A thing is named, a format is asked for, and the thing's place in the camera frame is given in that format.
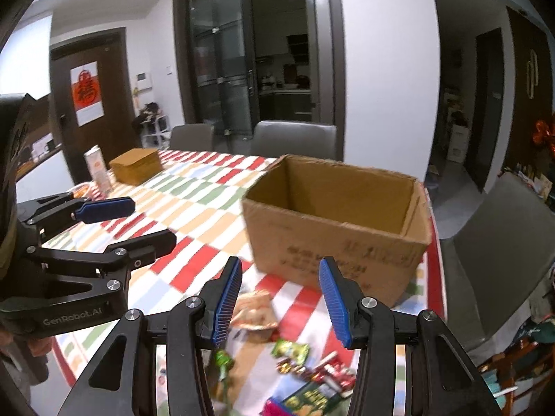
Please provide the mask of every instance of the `door handle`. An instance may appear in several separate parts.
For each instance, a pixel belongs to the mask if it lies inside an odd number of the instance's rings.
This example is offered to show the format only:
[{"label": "door handle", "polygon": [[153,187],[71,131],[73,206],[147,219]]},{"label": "door handle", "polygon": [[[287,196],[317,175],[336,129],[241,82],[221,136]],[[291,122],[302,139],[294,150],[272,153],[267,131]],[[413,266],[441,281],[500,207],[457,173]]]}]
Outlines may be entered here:
[{"label": "door handle", "polygon": [[532,57],[533,60],[533,64],[534,64],[534,77],[535,77],[535,85],[537,86],[539,84],[539,76],[538,76],[538,55],[536,54],[536,52],[534,50],[530,50],[530,55]]},{"label": "door handle", "polygon": [[247,87],[249,88],[249,95],[254,95],[254,74],[252,70],[249,70],[248,78],[247,78]]},{"label": "door handle", "polygon": [[531,94],[533,92],[531,90],[531,82],[530,82],[530,68],[532,67],[532,63],[530,61],[526,62],[526,94],[528,95],[529,99],[534,98],[534,95]]}]

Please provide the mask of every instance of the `small cardboard box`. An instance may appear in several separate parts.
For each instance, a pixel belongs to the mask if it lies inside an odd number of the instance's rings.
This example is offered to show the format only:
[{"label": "small cardboard box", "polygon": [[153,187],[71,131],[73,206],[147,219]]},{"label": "small cardboard box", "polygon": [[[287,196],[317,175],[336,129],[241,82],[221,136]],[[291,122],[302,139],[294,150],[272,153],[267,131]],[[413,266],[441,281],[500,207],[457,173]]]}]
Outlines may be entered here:
[{"label": "small cardboard box", "polygon": [[286,155],[242,199],[257,268],[319,288],[331,255],[367,296],[393,306],[431,242],[417,179],[381,169]]},{"label": "small cardboard box", "polygon": [[447,160],[463,163],[468,149],[470,130],[465,126],[453,125],[451,129],[451,141],[447,151]]},{"label": "small cardboard box", "polygon": [[133,186],[162,172],[162,162],[156,148],[132,148],[112,159],[110,167],[117,181]]}]

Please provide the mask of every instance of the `red bow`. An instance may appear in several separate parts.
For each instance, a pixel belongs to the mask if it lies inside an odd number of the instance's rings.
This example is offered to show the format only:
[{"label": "red bow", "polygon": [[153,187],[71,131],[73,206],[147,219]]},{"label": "red bow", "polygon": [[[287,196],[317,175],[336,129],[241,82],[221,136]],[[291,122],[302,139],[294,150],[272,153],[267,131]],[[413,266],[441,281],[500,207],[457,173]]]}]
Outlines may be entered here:
[{"label": "red bow", "polygon": [[536,130],[532,134],[532,141],[538,147],[548,145],[551,155],[555,159],[555,120],[551,127],[546,121],[538,120],[535,124]]}]

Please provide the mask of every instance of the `colorful checkered tablecloth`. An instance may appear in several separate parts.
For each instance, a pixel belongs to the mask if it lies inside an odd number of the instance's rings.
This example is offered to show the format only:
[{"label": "colorful checkered tablecloth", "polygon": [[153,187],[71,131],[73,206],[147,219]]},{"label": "colorful checkered tablecloth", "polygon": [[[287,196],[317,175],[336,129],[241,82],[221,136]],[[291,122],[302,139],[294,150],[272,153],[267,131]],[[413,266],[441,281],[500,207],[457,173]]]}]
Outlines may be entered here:
[{"label": "colorful checkered tablecloth", "polygon": [[[137,203],[127,218],[84,225],[52,239],[47,247],[102,252],[110,243],[164,228],[173,229],[177,247],[150,267],[134,271],[129,286],[129,308],[145,314],[170,310],[185,297],[198,293],[230,255],[243,262],[243,289],[267,289],[279,320],[282,338],[310,343],[311,361],[337,350],[343,362],[356,368],[358,352],[343,349],[336,339],[318,290],[259,272],[241,216],[240,199],[274,159],[215,152],[161,151],[164,170],[140,186],[116,183],[110,197],[130,196]],[[395,308],[417,314],[425,308],[443,314],[442,277],[433,219],[434,241],[424,254],[414,279]],[[73,384],[117,321],[57,336],[58,361]],[[284,376],[270,355],[273,344],[253,348],[231,333],[227,350],[237,360],[237,382],[231,400],[245,416],[257,415],[266,398],[283,388]],[[165,364],[165,346],[158,351]],[[395,413],[404,414],[404,347],[397,348]],[[159,414],[167,414],[165,380],[158,377]]]}]

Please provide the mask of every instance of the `green snack bag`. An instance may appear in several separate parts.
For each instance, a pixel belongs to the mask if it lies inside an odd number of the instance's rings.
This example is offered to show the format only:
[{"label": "green snack bag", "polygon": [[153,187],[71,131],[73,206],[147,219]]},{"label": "green snack bag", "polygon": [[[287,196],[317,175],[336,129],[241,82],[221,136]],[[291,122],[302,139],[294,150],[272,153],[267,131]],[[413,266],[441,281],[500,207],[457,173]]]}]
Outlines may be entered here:
[{"label": "green snack bag", "polygon": [[308,344],[300,344],[280,338],[276,341],[271,353],[275,358],[291,358],[295,364],[302,366],[309,357],[310,346]]}]

